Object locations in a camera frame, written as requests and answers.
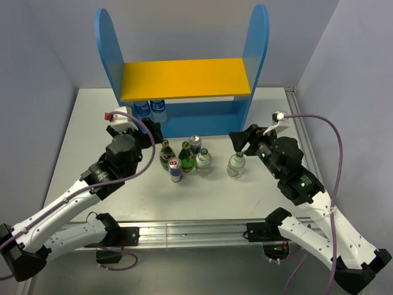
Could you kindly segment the clear Chang bottle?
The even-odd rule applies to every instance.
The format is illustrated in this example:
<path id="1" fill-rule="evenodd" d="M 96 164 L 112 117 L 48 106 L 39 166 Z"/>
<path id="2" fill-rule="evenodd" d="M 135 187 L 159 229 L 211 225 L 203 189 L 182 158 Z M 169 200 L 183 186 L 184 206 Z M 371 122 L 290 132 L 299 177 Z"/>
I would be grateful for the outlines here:
<path id="1" fill-rule="evenodd" d="M 227 165 L 228 176 L 231 178 L 239 178 L 242 175 L 245 165 L 246 159 L 243 151 L 236 152 L 229 158 Z"/>
<path id="2" fill-rule="evenodd" d="M 206 148 L 196 155 L 196 170 L 202 176 L 207 176 L 211 172 L 211 155 Z"/>

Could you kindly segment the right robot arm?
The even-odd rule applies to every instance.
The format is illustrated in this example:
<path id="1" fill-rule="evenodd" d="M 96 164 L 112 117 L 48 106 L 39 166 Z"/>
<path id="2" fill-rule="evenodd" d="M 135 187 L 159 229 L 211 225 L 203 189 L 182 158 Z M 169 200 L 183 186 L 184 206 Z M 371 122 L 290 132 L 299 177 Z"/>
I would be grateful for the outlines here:
<path id="1" fill-rule="evenodd" d="M 277 208 L 262 223 L 247 225 L 250 242 L 264 239 L 291 240 L 334 272 L 334 280 L 349 294 L 360 294 L 392 259 L 356 231 L 332 200 L 323 184 L 303 164 L 298 142 L 252 124 L 229 137 L 236 152 L 257 156 L 278 181 L 283 196 L 302 210 L 322 231 L 316 233 L 289 211 Z"/>

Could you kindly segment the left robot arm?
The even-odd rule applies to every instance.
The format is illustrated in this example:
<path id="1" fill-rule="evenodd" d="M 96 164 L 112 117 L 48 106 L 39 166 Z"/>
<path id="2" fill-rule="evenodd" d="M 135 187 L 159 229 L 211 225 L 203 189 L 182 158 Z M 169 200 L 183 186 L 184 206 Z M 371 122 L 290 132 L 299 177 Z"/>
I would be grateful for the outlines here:
<path id="1" fill-rule="evenodd" d="M 112 141 L 99 160 L 55 201 L 13 226 L 1 224 L 1 256 L 10 269 L 7 279 L 17 282 L 37 275 L 50 261 L 74 249 L 110 246 L 119 240 L 120 227 L 108 213 L 93 221 L 63 230 L 71 219 L 106 199 L 148 169 L 137 170 L 142 150 L 163 141 L 161 125 L 125 113 L 109 113 L 106 130 Z"/>

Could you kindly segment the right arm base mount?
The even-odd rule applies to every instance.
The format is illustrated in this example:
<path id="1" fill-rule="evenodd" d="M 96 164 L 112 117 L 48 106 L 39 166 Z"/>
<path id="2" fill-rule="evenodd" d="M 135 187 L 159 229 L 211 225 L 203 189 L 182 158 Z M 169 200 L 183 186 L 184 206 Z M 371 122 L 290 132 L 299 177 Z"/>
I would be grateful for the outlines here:
<path id="1" fill-rule="evenodd" d="M 289 256 L 288 239 L 279 233 L 277 227 L 268 222 L 247 223 L 242 236 L 249 243 L 261 243 L 263 253 L 270 262 L 280 263 Z"/>

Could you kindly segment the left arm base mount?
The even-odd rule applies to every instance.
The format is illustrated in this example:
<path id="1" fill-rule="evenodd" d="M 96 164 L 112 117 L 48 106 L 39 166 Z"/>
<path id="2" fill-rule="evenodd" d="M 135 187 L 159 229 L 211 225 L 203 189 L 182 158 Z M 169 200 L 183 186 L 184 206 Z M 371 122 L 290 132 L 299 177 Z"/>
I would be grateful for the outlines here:
<path id="1" fill-rule="evenodd" d="M 106 248 L 118 248 L 120 252 L 98 248 L 95 254 L 96 262 L 105 266 L 118 264 L 125 255 L 123 252 L 128 247 L 138 246 L 140 237 L 139 231 L 139 227 L 120 227 L 117 232 L 110 235 L 108 241 L 99 244 Z"/>

